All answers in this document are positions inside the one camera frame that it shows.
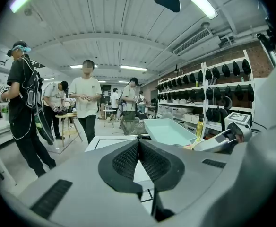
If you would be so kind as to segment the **row of white storage boxes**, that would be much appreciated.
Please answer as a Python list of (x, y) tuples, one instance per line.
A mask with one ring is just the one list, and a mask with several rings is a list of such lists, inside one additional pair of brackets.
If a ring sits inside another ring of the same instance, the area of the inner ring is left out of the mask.
[(171, 107), (160, 105), (157, 116), (160, 118), (168, 117), (176, 122), (196, 127), (199, 122), (199, 114), (192, 112), (192, 108)]

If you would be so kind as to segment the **black mesh basket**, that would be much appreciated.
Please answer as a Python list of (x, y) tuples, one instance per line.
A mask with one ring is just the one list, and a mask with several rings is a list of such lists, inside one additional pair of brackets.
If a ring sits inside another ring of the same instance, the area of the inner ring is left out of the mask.
[(121, 121), (121, 129), (124, 135), (144, 135), (148, 134), (143, 120), (131, 120), (131, 121)]

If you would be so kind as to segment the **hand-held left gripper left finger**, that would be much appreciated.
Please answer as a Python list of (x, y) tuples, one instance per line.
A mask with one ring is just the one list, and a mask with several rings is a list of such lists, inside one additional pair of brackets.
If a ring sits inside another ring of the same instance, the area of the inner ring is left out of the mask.
[(120, 193), (135, 194), (141, 199), (143, 188), (134, 182), (139, 161), (139, 140), (126, 142), (125, 145), (102, 157), (98, 164), (101, 179)]

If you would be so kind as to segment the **round white side table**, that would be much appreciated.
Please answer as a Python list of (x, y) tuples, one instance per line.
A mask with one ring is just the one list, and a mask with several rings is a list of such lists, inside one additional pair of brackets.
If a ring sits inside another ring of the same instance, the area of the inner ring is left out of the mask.
[(112, 127), (114, 128), (114, 122), (116, 118), (116, 110), (114, 109), (105, 109), (104, 110), (104, 124), (105, 127), (107, 123), (111, 123)]

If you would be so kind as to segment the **white ceiling pipes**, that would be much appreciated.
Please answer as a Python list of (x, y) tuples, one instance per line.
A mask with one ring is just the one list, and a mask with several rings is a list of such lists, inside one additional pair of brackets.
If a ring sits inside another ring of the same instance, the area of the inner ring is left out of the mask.
[(228, 46), (238, 46), (241, 44), (253, 42), (257, 40), (257, 34), (263, 33), (264, 35), (267, 34), (268, 25), (259, 26), (259, 27), (252, 27), (246, 31), (235, 33), (231, 29), (226, 29), (224, 31), (213, 33), (220, 39), (220, 48), (226, 48)]

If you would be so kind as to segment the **white shelf rack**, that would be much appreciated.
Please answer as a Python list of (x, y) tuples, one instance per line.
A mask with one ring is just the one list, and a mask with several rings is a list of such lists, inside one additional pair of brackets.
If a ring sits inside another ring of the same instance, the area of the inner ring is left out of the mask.
[[(194, 114), (205, 114), (206, 99), (206, 64), (202, 62), (195, 70), (183, 72), (176, 71), (177, 75), (172, 78), (158, 81), (157, 111), (160, 105), (171, 107), (192, 108)], [(191, 132), (196, 127), (176, 122)]]
[(246, 50), (241, 57), (231, 57), (219, 60), (217, 63), (206, 64), (206, 99), (204, 114), (204, 134), (217, 134), (222, 131), (220, 119), (213, 121), (212, 113), (217, 113), (217, 107), (223, 107), (221, 96), (232, 100), (229, 113), (238, 112), (254, 116), (255, 113), (255, 83), (252, 64)]

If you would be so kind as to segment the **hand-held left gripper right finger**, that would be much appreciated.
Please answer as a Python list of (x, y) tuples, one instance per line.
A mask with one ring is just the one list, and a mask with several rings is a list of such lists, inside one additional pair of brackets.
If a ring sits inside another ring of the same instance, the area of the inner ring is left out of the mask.
[(174, 189), (185, 173), (185, 165), (177, 156), (147, 140), (139, 141), (139, 160), (154, 184), (151, 216), (161, 222), (174, 215), (163, 206), (160, 192)]

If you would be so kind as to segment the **white shelf of black devices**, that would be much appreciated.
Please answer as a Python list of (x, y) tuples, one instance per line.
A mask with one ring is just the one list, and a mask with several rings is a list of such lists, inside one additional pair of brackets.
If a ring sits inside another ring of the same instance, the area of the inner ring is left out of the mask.
[(170, 113), (175, 120), (196, 124), (191, 110), (204, 114), (208, 129), (221, 130), (221, 120), (212, 113), (227, 108), (229, 113), (254, 115), (254, 77), (248, 56), (207, 66), (158, 82), (157, 117)]

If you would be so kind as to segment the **pale green tray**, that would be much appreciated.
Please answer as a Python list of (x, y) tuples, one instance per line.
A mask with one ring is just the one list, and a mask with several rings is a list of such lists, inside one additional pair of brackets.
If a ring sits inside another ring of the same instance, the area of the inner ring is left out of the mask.
[(167, 145), (184, 147), (194, 143), (197, 136), (171, 119), (144, 119), (150, 138)]

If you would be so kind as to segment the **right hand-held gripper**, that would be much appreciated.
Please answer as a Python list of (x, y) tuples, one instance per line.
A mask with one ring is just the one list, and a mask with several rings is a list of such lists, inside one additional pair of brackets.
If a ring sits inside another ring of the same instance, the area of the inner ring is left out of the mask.
[(252, 137), (251, 116), (232, 112), (224, 120), (225, 130), (194, 146), (194, 151), (226, 152)]

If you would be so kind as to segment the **round wooden side table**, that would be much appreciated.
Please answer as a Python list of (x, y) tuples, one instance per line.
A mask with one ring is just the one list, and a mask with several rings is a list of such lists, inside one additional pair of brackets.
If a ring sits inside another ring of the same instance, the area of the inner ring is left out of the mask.
[[(77, 136), (79, 137), (79, 139), (81, 141), (82, 140), (82, 137), (79, 133), (79, 130), (78, 130), (78, 127), (75, 123), (75, 119), (77, 118), (77, 114), (76, 113), (66, 113), (64, 115), (62, 114), (58, 114), (55, 116), (56, 118), (58, 118), (59, 120), (62, 120), (62, 126), (61, 126), (61, 137), (62, 137), (62, 146), (65, 147), (65, 144), (64, 144), (64, 140), (67, 136), (71, 136), (72, 134), (77, 134)], [(71, 125), (71, 122), (70, 122), (70, 119), (72, 119), (73, 121), (73, 128), (74, 129), (71, 129), (70, 128), (70, 125)], [(67, 122), (67, 130), (64, 130), (64, 124), (65, 122)]]

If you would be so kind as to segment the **white ceiling air vent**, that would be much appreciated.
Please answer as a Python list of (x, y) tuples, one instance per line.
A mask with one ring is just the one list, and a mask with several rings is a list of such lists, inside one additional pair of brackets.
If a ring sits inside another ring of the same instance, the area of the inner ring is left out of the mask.
[(207, 41), (208, 39), (211, 39), (212, 37), (214, 37), (213, 33), (208, 28), (200, 29), (179, 43), (172, 52), (175, 55), (180, 56), (195, 46)]

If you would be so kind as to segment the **yellow printed packet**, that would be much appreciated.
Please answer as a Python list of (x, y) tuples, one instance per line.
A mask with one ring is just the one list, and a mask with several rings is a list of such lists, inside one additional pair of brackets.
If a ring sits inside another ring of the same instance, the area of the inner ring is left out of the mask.
[(184, 148), (184, 149), (193, 150), (194, 147), (195, 147), (197, 144), (199, 144), (199, 143), (201, 143), (201, 142), (204, 142), (204, 141), (205, 141), (205, 139), (195, 139), (195, 141), (194, 141), (193, 143), (191, 143), (191, 144), (189, 144), (189, 145), (186, 145), (186, 146), (183, 146), (183, 148)]

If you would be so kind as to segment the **black white-trimmed backpack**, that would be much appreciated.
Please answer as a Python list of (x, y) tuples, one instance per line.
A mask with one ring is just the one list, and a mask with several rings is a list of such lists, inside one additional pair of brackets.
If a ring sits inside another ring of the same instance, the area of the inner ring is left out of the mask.
[(39, 72), (37, 72), (30, 65), (30, 61), (25, 56), (21, 57), (23, 60), (23, 70), (25, 70), (25, 65), (30, 69), (31, 76), (28, 81), (22, 84), (22, 88), (25, 90), (26, 95), (22, 97), (25, 105), (31, 109), (34, 113), (34, 122), (40, 136), (47, 142), (54, 142), (51, 129), (47, 123), (47, 120), (43, 113), (42, 106), (42, 85), (43, 79), (40, 77)]

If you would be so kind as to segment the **yellow oil bottle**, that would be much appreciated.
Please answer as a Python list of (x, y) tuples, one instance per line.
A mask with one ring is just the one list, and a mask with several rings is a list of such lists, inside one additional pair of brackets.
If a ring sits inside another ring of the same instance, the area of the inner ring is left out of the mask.
[(200, 141), (201, 137), (202, 137), (202, 132), (203, 132), (203, 125), (204, 125), (204, 115), (203, 114), (199, 114), (199, 119), (198, 119), (198, 124), (196, 127), (196, 141)]

